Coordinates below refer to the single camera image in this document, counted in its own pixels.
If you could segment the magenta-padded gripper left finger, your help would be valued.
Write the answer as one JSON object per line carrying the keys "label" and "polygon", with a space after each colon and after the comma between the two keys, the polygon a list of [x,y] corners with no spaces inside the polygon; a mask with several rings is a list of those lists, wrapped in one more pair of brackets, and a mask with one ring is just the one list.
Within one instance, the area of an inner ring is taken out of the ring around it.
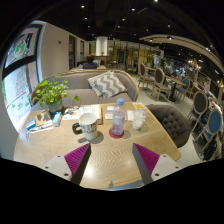
{"label": "magenta-padded gripper left finger", "polygon": [[43,166],[43,169],[79,185],[90,155],[91,144],[88,143],[66,155],[56,155]]}

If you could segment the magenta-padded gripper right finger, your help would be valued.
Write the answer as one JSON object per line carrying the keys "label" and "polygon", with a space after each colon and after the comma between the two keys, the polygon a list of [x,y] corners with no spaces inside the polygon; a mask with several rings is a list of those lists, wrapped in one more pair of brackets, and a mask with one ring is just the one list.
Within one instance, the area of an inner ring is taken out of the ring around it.
{"label": "magenta-padded gripper right finger", "polygon": [[158,155],[136,143],[133,144],[132,153],[145,185],[182,169],[167,154]]}

